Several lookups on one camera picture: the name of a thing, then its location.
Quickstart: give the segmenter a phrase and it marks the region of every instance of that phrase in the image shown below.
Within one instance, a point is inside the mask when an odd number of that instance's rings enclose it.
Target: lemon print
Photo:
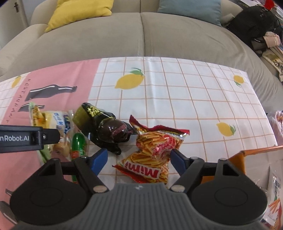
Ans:
[[[244,79],[241,76],[234,75],[234,82],[237,86],[241,86],[244,83]]]
[[[220,122],[220,123],[218,123],[216,125],[218,127],[219,132],[221,132],[221,134],[223,136],[230,137],[230,136],[233,136],[234,133],[236,132],[236,128],[235,128],[234,125],[232,127],[231,125],[228,125],[228,124],[226,124],[224,122]]]
[[[20,82],[20,80],[21,80],[21,75],[20,75],[20,76],[17,76],[17,77],[15,78],[15,80],[14,80],[13,83],[12,83],[12,88],[14,88],[14,87]]]
[[[123,77],[120,77],[115,85],[115,89],[123,89],[123,90],[129,90],[133,89],[137,86],[139,86],[143,79],[144,74],[142,73],[141,69],[138,68],[132,68],[135,70],[132,70],[130,74],[124,75]]]

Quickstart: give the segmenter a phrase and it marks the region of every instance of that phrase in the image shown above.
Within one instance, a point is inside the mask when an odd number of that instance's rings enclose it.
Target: checkered tablecloth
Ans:
[[[140,69],[144,80],[133,89],[122,90],[115,85],[133,68]],[[235,81],[235,75],[242,78]],[[273,131],[265,112],[250,84],[246,72],[226,66],[163,57],[114,57],[80,61],[48,67],[0,83],[0,120],[7,125],[29,125],[24,106],[33,101],[43,110],[76,110],[83,102],[112,112],[128,122],[132,114],[148,127],[165,125],[189,129],[180,151],[187,157],[198,156],[217,162],[241,150],[276,145]],[[73,93],[61,93],[47,98],[27,100],[34,89],[57,85],[77,86]],[[223,135],[217,126],[226,123],[234,127],[234,135]],[[109,153],[108,162],[99,178],[112,189],[115,183],[132,183],[112,165],[136,150],[136,136],[121,144],[122,154]],[[91,144],[88,155],[99,147]],[[0,200],[8,202],[5,188],[15,190],[36,168],[37,155],[14,153],[0,155],[0,170],[8,175],[0,179]],[[179,175],[169,165],[169,183]],[[0,229],[9,224],[0,214]]]

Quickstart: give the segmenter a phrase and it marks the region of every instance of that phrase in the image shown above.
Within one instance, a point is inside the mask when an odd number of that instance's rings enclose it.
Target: black backpack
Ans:
[[[228,25],[228,30],[247,44],[258,56],[267,48],[263,36],[271,31],[282,41],[282,28],[278,18],[262,6],[245,8]]]

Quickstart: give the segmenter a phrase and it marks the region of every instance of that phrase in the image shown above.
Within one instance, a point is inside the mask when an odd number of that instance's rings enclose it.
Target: sofa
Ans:
[[[194,18],[157,13],[159,0],[114,0],[112,16],[44,30],[57,0],[35,9],[30,26],[0,50],[0,81],[36,69],[85,59],[160,56],[205,61],[248,73],[266,112],[283,110],[283,86],[234,34]],[[242,8],[221,1],[222,18]]]

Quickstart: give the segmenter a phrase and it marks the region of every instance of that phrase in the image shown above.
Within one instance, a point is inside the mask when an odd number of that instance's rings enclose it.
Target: throw pillow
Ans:
[[[110,16],[114,0],[58,0],[45,32],[79,20]]]
[[[157,12],[196,18],[221,26],[220,9],[221,0],[160,0]]]

